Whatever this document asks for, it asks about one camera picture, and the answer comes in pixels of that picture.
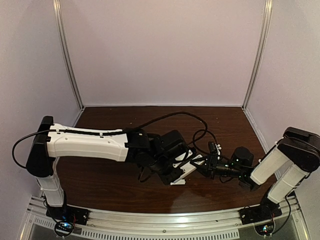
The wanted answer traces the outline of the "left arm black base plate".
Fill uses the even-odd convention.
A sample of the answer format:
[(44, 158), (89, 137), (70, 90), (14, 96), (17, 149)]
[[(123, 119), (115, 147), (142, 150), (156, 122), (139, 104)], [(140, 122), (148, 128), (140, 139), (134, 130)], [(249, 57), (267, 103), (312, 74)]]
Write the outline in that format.
[(52, 217), (55, 220), (67, 221), (85, 226), (89, 218), (90, 211), (85, 208), (78, 208), (73, 206), (52, 207), (48, 206), (46, 216)]

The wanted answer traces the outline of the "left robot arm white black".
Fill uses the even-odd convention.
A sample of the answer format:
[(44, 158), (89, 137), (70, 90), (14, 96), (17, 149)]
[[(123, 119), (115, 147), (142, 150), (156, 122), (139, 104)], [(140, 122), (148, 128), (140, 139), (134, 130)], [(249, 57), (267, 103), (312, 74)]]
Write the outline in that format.
[(60, 157), (88, 157), (134, 163), (156, 173), (165, 185), (183, 184), (194, 168), (192, 155), (182, 135), (173, 130), (165, 135), (142, 128), (95, 130), (64, 126), (45, 116), (35, 133), (27, 159), (27, 171), (36, 177), (50, 207), (63, 207), (63, 191), (54, 161)]

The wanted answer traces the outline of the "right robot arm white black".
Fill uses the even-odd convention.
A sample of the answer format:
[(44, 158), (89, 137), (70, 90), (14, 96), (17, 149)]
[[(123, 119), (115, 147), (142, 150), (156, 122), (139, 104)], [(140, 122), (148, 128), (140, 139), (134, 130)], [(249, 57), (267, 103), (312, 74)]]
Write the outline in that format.
[(320, 166), (320, 136), (295, 127), (288, 127), (280, 140), (255, 166), (253, 154), (245, 147), (234, 150), (231, 158), (223, 161), (217, 152), (191, 160), (196, 170), (207, 178), (222, 176), (238, 179), (250, 191), (258, 189), (278, 169), (290, 163), (289, 168), (267, 190), (258, 207), (259, 212), (273, 214), (298, 185)]

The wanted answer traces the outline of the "white remote control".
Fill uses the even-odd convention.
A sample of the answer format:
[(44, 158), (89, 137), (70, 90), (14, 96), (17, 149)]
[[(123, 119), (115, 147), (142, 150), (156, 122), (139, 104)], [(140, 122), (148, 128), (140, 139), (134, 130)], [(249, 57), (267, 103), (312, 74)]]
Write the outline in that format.
[(179, 178), (177, 178), (175, 181), (172, 181), (170, 183), (171, 186), (173, 185), (185, 185), (186, 184), (186, 177), (193, 173), (197, 168), (190, 164), (189, 162), (180, 166), (181, 163), (174, 163), (173, 167), (177, 170), (181, 170), (182, 174)]

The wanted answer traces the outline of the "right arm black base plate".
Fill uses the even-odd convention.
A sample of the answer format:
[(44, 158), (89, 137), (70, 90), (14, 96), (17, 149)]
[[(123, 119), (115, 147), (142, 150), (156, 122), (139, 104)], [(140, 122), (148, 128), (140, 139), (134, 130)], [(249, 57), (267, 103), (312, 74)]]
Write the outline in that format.
[(246, 206), (238, 211), (243, 225), (271, 220), (282, 215), (281, 209), (276, 206), (272, 209), (266, 205)]

